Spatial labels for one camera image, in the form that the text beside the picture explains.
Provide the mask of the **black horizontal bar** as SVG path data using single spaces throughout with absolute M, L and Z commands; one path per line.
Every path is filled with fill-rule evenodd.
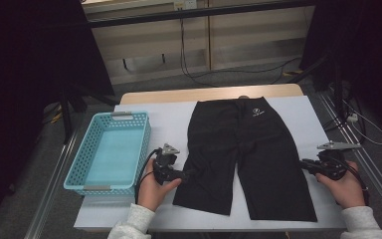
M 228 14 L 248 13 L 257 11 L 282 10 L 288 8 L 315 6 L 317 0 L 276 0 L 264 3 L 252 3 L 244 5 L 231 5 L 221 7 L 208 7 L 193 10 L 180 10 L 164 13 L 144 14 L 127 17 L 101 18 L 88 20 L 91 28 L 131 25 L 140 23 L 160 22 L 168 20 L 189 19 L 207 16 L 219 16 Z

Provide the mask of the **metal floor rail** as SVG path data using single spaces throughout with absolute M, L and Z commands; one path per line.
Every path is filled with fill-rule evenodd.
M 36 209 L 24 239 L 41 238 L 49 213 L 54 204 L 59 184 L 62 181 L 62 174 L 72 154 L 73 148 L 77 141 L 77 137 L 78 132 L 75 130 L 71 136 L 64 141 L 62 151 L 58 157 L 52 176 L 48 182 L 44 195 L 40 200 L 40 203 Z
M 376 165 L 373 157 L 368 153 L 365 145 L 360 142 L 356 134 L 357 129 L 351 122 L 346 122 L 338 117 L 337 111 L 334 108 L 335 104 L 330 95 L 318 93 L 317 96 L 330 114 L 332 121 L 336 124 L 339 133 L 343 137 L 343 141 L 355 145 L 355 148 L 352 148 L 351 152 L 371 182 L 369 191 L 375 190 L 382 198 L 382 171 Z

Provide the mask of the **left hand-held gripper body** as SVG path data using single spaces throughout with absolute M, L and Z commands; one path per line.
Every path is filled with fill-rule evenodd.
M 153 160 L 153 173 L 160 185 L 165 181 L 184 177 L 182 171 L 173 168 L 177 153 L 179 153 L 179 150 L 168 143 L 165 143 L 162 148 L 157 149 L 156 158 Z

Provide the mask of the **narrow black curtain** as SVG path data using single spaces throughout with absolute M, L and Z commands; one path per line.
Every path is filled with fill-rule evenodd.
M 308 68 L 328 51 L 382 120 L 382 0 L 318 0 L 299 66 Z

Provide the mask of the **black tripod stand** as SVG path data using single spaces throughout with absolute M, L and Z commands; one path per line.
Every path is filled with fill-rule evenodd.
M 104 95 L 98 94 L 86 87 L 76 84 L 68 84 L 61 88 L 60 91 L 60 105 L 62 109 L 65 139 L 64 144 L 67 144 L 73 135 L 73 125 L 70 116 L 70 107 L 73 107 L 75 112 L 83 113 L 88 105 L 86 104 L 83 96 L 92 97 L 108 106 L 116 106 L 117 102 Z

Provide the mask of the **white wall socket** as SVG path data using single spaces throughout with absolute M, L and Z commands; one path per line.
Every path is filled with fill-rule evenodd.
M 197 8 L 197 0 L 174 0 L 175 10 L 192 10 Z

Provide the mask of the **beige wooden cabinet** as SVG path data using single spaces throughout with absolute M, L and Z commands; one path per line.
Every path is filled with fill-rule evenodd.
M 82 0 L 82 7 L 96 20 L 180 11 L 173 1 Z M 197 0 L 196 9 L 270 1 Z M 168 20 L 94 28 L 93 34 L 111 82 L 120 85 L 299 57 L 313 11 L 306 6 Z

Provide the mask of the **black shorts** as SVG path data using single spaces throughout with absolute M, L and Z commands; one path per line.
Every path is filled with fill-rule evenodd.
M 264 98 L 199 102 L 187 132 L 177 206 L 229 215 L 238 176 L 252 220 L 317 220 L 294 140 Z

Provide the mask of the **wide black curtain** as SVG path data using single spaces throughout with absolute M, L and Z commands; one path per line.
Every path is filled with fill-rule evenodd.
M 43 109 L 61 99 L 81 109 L 112 85 L 84 0 L 0 0 L 0 204 L 41 130 Z

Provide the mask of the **light blue plastic basket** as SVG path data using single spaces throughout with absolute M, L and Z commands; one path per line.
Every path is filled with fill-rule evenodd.
M 94 115 L 64 188 L 79 195 L 133 195 L 150 134 L 147 112 Z

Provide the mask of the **person's left hand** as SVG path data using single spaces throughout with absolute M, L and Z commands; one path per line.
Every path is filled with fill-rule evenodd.
M 178 187 L 181 182 L 182 179 L 177 178 L 167 184 L 160 185 L 154 178 L 153 158 L 151 158 L 146 164 L 145 177 L 140 183 L 136 204 L 155 212 L 162 204 L 165 196 Z

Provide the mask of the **wooden table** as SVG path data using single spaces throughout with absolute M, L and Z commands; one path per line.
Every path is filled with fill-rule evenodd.
M 237 99 L 241 96 L 254 99 L 260 97 L 298 97 L 302 95 L 302 89 L 297 84 L 279 84 L 127 93 L 122 96 L 120 103 L 122 105 L 160 104 Z

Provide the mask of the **person's right hand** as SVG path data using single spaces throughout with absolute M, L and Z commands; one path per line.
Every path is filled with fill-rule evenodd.
M 332 180 L 320 173 L 317 173 L 315 178 L 328 188 L 343 209 L 366 205 L 360 182 L 350 170 L 347 170 L 339 180 Z

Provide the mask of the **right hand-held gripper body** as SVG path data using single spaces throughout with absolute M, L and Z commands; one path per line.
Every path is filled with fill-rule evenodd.
M 320 153 L 317 155 L 319 158 L 318 173 L 332 180 L 339 180 L 347 170 L 350 170 L 356 177 L 359 177 L 357 171 L 344 159 L 343 151 L 360 147 L 360 144 L 335 141 L 320 144 L 317 147 L 320 149 Z

